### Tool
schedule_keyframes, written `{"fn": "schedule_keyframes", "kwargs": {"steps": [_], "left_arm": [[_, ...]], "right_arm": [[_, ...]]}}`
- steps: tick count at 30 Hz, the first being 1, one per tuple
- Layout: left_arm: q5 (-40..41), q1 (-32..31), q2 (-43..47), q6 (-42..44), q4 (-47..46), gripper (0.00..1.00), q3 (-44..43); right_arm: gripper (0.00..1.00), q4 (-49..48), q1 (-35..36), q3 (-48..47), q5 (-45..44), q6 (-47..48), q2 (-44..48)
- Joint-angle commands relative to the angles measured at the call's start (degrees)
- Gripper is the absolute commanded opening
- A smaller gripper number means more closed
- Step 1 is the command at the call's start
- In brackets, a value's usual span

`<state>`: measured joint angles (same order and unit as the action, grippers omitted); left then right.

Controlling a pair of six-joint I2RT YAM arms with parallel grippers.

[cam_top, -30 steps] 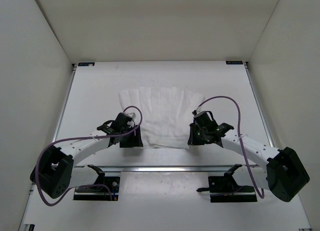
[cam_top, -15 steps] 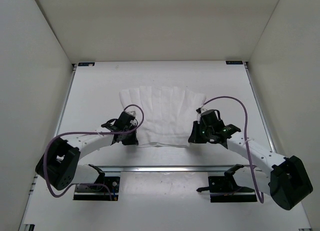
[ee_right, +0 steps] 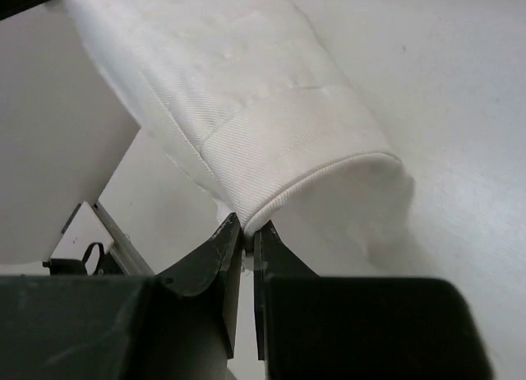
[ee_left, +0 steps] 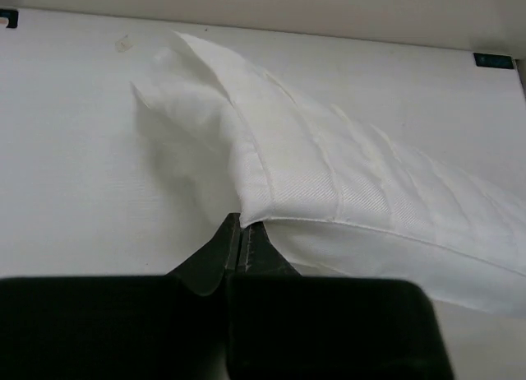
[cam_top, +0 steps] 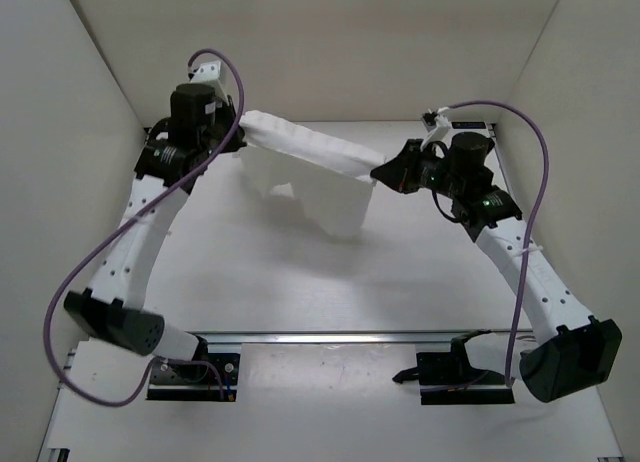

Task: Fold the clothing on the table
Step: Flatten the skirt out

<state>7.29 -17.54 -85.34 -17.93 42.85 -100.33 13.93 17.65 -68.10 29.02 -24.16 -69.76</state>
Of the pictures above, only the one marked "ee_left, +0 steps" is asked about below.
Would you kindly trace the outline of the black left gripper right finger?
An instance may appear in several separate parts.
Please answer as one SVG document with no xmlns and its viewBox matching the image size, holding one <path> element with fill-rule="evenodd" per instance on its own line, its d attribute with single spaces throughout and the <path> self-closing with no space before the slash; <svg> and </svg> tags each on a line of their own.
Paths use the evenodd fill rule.
<svg viewBox="0 0 526 380">
<path fill-rule="evenodd" d="M 265 228 L 226 281 L 232 379 L 451 379 L 430 299 L 405 280 L 303 276 Z"/>
</svg>

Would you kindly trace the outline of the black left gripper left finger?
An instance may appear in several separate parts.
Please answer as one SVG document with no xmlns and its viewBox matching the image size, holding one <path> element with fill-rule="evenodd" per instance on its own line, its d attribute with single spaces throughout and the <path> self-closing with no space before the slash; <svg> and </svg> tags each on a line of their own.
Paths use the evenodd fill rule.
<svg viewBox="0 0 526 380">
<path fill-rule="evenodd" d="M 226 323 L 224 278 L 237 214 L 160 276 L 9 277 L 1 281 L 4 379 L 191 376 Z"/>
</svg>

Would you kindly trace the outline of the white pleated skirt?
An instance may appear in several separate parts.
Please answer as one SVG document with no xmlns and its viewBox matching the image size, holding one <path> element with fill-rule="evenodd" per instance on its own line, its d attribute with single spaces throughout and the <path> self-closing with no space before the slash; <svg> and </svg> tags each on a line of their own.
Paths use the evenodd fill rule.
<svg viewBox="0 0 526 380">
<path fill-rule="evenodd" d="M 192 35 L 173 33 L 131 90 L 151 168 L 211 224 L 260 222 L 312 274 L 525 314 L 524 201 Z"/>
</svg>

